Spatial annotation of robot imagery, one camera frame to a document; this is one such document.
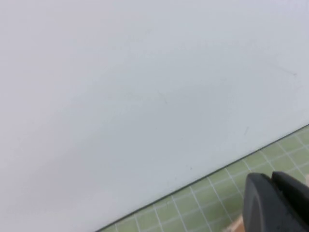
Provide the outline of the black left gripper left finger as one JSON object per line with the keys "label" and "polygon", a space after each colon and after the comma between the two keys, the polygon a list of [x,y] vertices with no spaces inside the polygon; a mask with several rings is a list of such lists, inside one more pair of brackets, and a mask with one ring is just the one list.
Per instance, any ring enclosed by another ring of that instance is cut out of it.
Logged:
{"label": "black left gripper left finger", "polygon": [[271,177],[262,173],[247,175],[242,211],[246,232],[282,232],[283,209]]}

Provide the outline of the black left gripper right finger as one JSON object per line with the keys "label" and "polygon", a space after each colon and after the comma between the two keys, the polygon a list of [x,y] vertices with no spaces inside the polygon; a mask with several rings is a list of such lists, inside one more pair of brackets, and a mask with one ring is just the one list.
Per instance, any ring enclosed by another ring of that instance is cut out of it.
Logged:
{"label": "black left gripper right finger", "polygon": [[273,172],[271,180],[279,190],[283,202],[283,232],[309,230],[309,188],[284,172]]}

